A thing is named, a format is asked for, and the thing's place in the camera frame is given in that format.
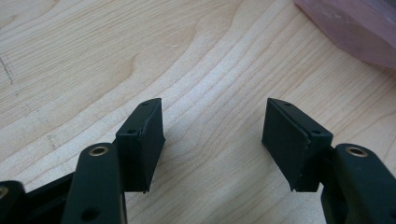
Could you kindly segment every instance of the pink object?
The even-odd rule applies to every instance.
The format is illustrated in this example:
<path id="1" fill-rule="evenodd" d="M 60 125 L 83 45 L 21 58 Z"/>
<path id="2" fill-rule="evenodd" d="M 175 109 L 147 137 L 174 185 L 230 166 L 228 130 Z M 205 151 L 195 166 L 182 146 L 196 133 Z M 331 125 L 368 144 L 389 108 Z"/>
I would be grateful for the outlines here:
<path id="1" fill-rule="evenodd" d="M 340 49 L 396 69 L 396 0 L 294 0 Z"/>

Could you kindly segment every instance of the wood grain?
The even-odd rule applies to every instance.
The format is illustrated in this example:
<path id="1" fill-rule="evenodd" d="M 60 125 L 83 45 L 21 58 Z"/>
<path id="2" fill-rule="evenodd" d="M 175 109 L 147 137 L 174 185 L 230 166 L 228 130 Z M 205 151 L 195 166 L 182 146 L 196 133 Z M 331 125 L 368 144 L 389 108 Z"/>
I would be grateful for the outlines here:
<path id="1" fill-rule="evenodd" d="M 74 171 L 142 101 L 167 139 L 130 223 L 324 223 L 261 144 L 267 97 L 396 174 L 396 71 L 347 55 L 291 0 L 0 1 L 0 177 Z"/>

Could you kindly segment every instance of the black clamp jaw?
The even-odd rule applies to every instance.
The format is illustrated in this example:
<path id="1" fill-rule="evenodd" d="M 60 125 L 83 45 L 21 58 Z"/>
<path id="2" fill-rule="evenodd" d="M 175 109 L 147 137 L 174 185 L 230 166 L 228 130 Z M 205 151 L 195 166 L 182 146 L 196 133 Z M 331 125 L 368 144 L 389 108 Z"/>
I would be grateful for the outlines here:
<path id="1" fill-rule="evenodd" d="M 296 106 L 268 99 L 262 142 L 291 190 L 324 189 L 327 223 L 396 223 L 396 180 L 365 147 L 333 148 L 332 133 Z"/>
<path id="2" fill-rule="evenodd" d="M 149 191 L 164 142 L 161 99 L 146 101 L 113 143 L 85 148 L 73 174 L 29 193 L 0 182 L 0 224 L 127 223 L 124 192 Z"/>

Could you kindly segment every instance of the wooden table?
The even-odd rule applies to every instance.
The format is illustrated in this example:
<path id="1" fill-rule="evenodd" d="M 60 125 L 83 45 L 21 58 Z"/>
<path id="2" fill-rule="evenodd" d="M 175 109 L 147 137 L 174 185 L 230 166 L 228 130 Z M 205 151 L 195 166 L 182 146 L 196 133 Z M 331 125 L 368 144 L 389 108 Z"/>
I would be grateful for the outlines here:
<path id="1" fill-rule="evenodd" d="M 338 49 L 291 0 L 0 2 L 0 178 L 73 172 L 142 101 L 165 147 L 130 223 L 324 223 L 261 143 L 268 97 L 396 174 L 396 71 Z"/>

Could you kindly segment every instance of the light wood surface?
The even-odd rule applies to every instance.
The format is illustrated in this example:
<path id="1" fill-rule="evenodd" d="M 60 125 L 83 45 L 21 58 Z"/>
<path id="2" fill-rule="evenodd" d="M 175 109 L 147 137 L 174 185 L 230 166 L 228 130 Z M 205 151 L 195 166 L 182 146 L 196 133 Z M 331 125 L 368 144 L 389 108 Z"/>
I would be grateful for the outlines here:
<path id="1" fill-rule="evenodd" d="M 165 147 L 129 223 L 324 223 L 261 143 L 268 97 L 373 150 L 396 174 L 396 71 L 352 58 L 291 0 L 0 1 L 0 178 L 75 170 L 142 101 Z"/>

